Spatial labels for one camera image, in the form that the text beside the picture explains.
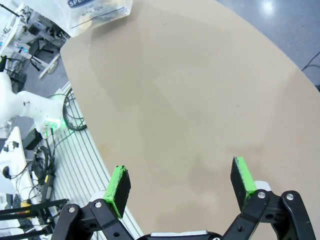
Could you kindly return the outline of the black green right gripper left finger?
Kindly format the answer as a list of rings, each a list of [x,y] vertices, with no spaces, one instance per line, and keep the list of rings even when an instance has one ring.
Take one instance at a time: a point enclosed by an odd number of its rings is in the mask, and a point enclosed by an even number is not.
[[[66,204],[54,228],[53,240],[90,240],[101,231],[108,240],[133,240],[121,222],[131,189],[131,181],[124,165],[115,167],[103,197],[80,207]]]

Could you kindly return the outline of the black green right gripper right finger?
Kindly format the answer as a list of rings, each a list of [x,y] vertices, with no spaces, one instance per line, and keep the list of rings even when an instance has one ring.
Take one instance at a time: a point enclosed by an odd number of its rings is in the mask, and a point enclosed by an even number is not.
[[[279,240],[313,240],[315,232],[301,195],[258,188],[243,157],[232,160],[230,180],[240,209],[223,240],[249,240],[260,223],[270,224]]]

